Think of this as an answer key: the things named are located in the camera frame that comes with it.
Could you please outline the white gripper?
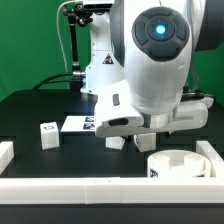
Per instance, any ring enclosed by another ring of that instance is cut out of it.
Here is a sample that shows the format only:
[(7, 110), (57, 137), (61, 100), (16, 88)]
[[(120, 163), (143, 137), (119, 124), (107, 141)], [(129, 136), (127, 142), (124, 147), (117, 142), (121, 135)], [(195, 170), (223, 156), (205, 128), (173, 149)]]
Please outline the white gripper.
[(106, 138), (198, 129), (207, 123), (213, 103), (212, 97), (200, 96), (181, 102), (168, 114), (143, 115), (130, 105), (128, 85), (123, 80), (98, 91), (95, 135)]

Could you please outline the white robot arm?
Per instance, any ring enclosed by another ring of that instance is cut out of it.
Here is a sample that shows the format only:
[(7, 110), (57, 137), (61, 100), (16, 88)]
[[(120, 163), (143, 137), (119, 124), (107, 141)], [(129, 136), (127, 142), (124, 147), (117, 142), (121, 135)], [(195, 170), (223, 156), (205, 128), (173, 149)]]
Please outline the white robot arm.
[(107, 11), (112, 52), (124, 79), (103, 87), (98, 137), (198, 129), (213, 100), (184, 91), (196, 51), (224, 43), (224, 0), (84, 0)]

